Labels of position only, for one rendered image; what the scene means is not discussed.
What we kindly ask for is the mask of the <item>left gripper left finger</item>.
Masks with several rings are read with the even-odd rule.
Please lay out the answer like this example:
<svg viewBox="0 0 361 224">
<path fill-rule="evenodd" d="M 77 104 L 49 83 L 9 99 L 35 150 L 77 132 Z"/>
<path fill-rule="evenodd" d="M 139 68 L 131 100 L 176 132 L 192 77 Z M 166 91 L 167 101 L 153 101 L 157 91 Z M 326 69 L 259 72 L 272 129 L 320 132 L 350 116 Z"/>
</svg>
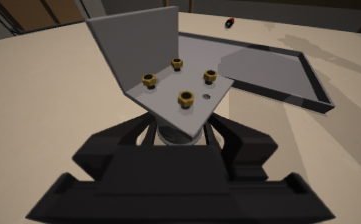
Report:
<svg viewBox="0 0 361 224">
<path fill-rule="evenodd" d="M 154 115 L 149 112 L 92 134 L 84 144 L 137 145 L 137 138 L 147 127 L 141 145 L 154 145 L 157 123 Z"/>
</svg>

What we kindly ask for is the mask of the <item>brass hex nut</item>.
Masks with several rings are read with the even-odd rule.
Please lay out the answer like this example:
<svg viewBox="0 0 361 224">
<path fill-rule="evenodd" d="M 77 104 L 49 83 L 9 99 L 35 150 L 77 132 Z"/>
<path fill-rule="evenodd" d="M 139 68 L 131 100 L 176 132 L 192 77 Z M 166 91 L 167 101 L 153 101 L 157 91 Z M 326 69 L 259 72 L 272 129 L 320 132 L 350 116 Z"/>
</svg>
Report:
<svg viewBox="0 0 361 224">
<path fill-rule="evenodd" d="M 217 77 L 217 72 L 214 71 L 214 70 L 206 70 L 205 73 L 204 73 L 204 77 L 203 79 L 205 79 L 206 81 L 209 81 L 209 82 L 213 82 L 216 80 L 216 77 Z"/>
<path fill-rule="evenodd" d="M 182 91 L 178 96 L 178 103 L 183 107 L 192 106 L 194 101 L 194 94 L 190 91 Z"/>
<path fill-rule="evenodd" d="M 156 84 L 156 78 L 154 74 L 146 74 L 142 76 L 142 82 L 144 86 L 153 86 Z"/>
<path fill-rule="evenodd" d="M 181 68 L 182 66 L 183 66 L 183 60 L 181 60 L 181 59 L 173 59 L 172 61 L 171 61 L 171 66 L 173 67 L 173 68 Z"/>
</svg>

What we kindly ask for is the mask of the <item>dark grey cylinder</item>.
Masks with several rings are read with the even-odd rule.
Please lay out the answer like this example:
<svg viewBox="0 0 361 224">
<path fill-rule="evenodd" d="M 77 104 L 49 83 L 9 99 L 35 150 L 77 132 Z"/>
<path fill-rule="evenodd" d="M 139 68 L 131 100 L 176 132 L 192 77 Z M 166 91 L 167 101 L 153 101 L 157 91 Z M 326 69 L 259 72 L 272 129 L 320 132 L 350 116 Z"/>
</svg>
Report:
<svg viewBox="0 0 361 224">
<path fill-rule="evenodd" d="M 204 128 L 202 127 L 196 137 L 191 142 L 186 137 L 172 129 L 170 126 L 168 126 L 158 118 L 155 117 L 155 120 L 157 123 L 157 134 L 160 140 L 166 145 L 194 145 L 200 140 L 204 131 Z"/>
</svg>

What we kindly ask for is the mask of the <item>grey metal l-shaped bracket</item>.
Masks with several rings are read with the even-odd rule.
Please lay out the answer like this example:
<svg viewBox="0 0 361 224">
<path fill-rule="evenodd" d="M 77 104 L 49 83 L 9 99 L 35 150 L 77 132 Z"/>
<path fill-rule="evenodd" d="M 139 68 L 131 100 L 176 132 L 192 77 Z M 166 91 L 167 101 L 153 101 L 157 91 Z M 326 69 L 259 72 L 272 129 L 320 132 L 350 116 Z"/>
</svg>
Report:
<svg viewBox="0 0 361 224">
<path fill-rule="evenodd" d="M 123 94 L 192 142 L 234 80 L 217 74 L 207 85 L 206 70 L 184 62 L 179 72 L 174 71 L 171 61 L 179 58 L 178 7 L 84 21 Z M 146 74 L 155 74 L 153 90 L 143 85 Z M 186 110 L 178 103 L 182 91 L 194 94 Z"/>
</svg>

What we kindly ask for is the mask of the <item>red hand nut driver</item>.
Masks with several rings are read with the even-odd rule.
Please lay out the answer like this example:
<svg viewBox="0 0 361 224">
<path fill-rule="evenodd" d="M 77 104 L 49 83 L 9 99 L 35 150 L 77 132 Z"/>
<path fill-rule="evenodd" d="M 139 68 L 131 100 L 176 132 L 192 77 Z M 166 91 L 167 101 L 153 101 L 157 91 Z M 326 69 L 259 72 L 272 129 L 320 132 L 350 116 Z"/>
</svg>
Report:
<svg viewBox="0 0 361 224">
<path fill-rule="evenodd" d="M 230 28 L 234 24 L 234 18 L 228 19 L 226 23 L 225 23 L 225 28 Z"/>
</svg>

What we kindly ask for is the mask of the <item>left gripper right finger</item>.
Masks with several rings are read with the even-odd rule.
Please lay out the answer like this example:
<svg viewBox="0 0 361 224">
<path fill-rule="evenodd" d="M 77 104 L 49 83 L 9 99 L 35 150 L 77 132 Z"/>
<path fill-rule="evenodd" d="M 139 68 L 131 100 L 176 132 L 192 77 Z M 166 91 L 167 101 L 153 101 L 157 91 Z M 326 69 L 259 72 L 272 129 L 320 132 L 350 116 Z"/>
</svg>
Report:
<svg viewBox="0 0 361 224">
<path fill-rule="evenodd" d="M 223 137 L 223 148 L 220 147 L 211 125 Z M 234 166 L 262 167 L 278 149 L 278 144 L 270 135 L 214 112 L 203 128 L 206 145 L 214 145 L 219 148 L 227 172 Z"/>
</svg>

